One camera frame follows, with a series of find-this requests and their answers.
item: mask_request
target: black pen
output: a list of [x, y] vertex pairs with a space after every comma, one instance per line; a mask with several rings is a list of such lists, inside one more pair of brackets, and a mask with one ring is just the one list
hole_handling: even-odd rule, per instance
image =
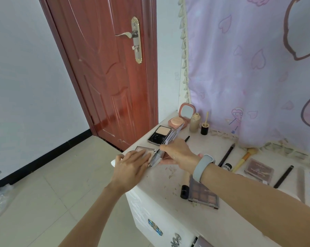
[[228, 151], [226, 152], [225, 156], [224, 156], [223, 159], [220, 161], [220, 163], [219, 163], [219, 165], [218, 165], [219, 167], [222, 167], [223, 163], [226, 161], [227, 157], [229, 156], [230, 152], [234, 149], [234, 147], [235, 147], [235, 143], [232, 144], [232, 145], [230, 146], [230, 148], [229, 148]]
[[289, 173], [292, 171], [294, 166], [290, 166], [288, 170], [285, 171], [285, 173], [281, 176], [281, 178], [277, 181], [277, 183], [274, 185], [274, 188], [277, 189], [281, 183], [286, 179], [286, 177], [289, 175]]

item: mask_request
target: wristwatch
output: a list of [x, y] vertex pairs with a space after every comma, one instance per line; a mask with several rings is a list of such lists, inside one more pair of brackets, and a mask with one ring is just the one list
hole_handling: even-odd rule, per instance
[[198, 162], [195, 170], [194, 170], [194, 173], [193, 173], [193, 179], [195, 181], [197, 181], [198, 183], [201, 182], [201, 177], [202, 177], [202, 174], [205, 170], [205, 168], [210, 164], [210, 163], [215, 163], [215, 159], [214, 157], [208, 155], [208, 154], [205, 154], [203, 156], [203, 158]]

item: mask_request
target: person's right arm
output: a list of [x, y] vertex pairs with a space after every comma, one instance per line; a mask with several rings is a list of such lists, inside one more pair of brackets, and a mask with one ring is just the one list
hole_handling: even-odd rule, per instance
[[[173, 160], [190, 174], [201, 157], [193, 154], [183, 139], [161, 145]], [[263, 183], [210, 164], [201, 183], [237, 213], [282, 247], [310, 247], [310, 207]]]

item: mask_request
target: white tabletop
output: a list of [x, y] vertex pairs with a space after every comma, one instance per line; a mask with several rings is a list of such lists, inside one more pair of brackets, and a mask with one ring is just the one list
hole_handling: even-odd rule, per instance
[[[168, 120], [177, 115], [177, 112], [171, 114], [160, 125], [167, 126]], [[157, 126], [124, 153], [134, 150], [137, 145], [158, 149], [158, 146], [147, 142], [147, 139], [156, 128]], [[217, 164], [233, 143], [230, 139], [211, 136], [210, 133], [206, 136], [201, 135], [200, 130], [198, 133], [191, 133], [189, 127], [183, 129], [178, 137], [185, 139], [189, 135], [190, 139], [187, 141], [187, 144], [190, 149], [195, 154], [210, 154], [216, 159]], [[226, 163], [235, 166], [244, 154], [244, 149], [235, 147], [227, 158]], [[299, 185], [297, 185], [297, 173], [300, 175], [301, 167], [299, 163], [271, 151], [260, 152], [252, 156], [252, 158], [274, 168], [274, 175], [270, 186], [273, 186], [287, 168], [293, 165], [295, 168], [281, 184], [280, 189], [298, 195], [301, 198], [303, 187], [301, 187], [300, 181], [298, 182]], [[246, 164], [237, 173], [252, 178], [244, 173], [245, 166]], [[219, 201], [219, 210], [181, 199], [182, 175], [183, 171], [176, 165], [158, 165], [146, 171], [144, 178], [137, 187], [196, 236], [202, 235], [215, 247], [279, 246], [269, 238], [264, 237], [260, 231], [243, 219], [222, 199]]]

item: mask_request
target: white table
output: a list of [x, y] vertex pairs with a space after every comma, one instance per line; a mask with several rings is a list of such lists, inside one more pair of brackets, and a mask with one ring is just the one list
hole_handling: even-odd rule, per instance
[[[167, 126], [168, 120], [174, 116], [177, 116], [177, 112], [168, 116], [160, 125]], [[156, 145], [147, 142], [156, 128], [157, 126], [129, 147], [124, 154], [134, 150], [137, 145], [158, 149]], [[206, 136], [201, 135], [200, 130], [198, 133], [191, 133], [188, 127], [183, 129], [178, 137], [185, 139], [188, 135], [190, 139], [187, 144], [190, 149], [195, 154], [211, 154], [217, 164], [233, 143], [230, 139], [211, 136], [210, 133]], [[235, 147], [226, 163], [234, 166], [244, 154], [245, 150]], [[261, 152], [253, 158], [274, 168], [271, 186], [290, 165], [294, 165], [294, 170], [281, 184], [280, 189], [301, 196], [300, 185], [297, 191], [297, 173], [301, 167], [299, 163], [271, 151]], [[244, 173], [244, 168], [245, 165], [237, 173], [252, 178]], [[182, 175], [183, 171], [175, 165], [149, 168], [142, 181], [126, 194], [137, 228], [155, 247], [171, 246], [170, 241], [175, 233], [182, 238], [179, 247], [190, 247], [195, 236], [204, 237], [214, 247], [279, 246], [263, 236], [222, 199], [219, 201], [219, 210], [181, 199]], [[148, 219], [161, 229], [163, 236], [156, 233], [149, 225]]]

